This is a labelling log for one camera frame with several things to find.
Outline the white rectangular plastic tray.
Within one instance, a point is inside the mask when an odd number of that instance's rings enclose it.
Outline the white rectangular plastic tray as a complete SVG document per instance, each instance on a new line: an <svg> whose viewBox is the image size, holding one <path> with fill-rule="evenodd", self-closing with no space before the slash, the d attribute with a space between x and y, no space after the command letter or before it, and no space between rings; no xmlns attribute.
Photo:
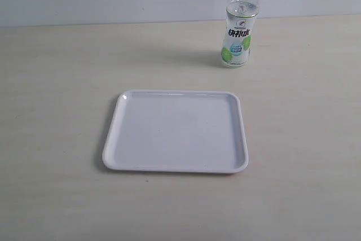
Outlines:
<svg viewBox="0 0 361 241"><path fill-rule="evenodd" d="M226 91L128 90L102 161L116 171L238 173L249 162L240 100Z"/></svg>

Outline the clear plastic drink bottle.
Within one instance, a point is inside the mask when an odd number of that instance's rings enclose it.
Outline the clear plastic drink bottle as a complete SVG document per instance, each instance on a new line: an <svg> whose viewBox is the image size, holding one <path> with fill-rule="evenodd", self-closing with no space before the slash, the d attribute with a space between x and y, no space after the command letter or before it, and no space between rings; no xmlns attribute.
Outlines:
<svg viewBox="0 0 361 241"><path fill-rule="evenodd" d="M226 32L221 49L221 59L226 66L237 68L248 61L259 10L259 0L227 0Z"/></svg>

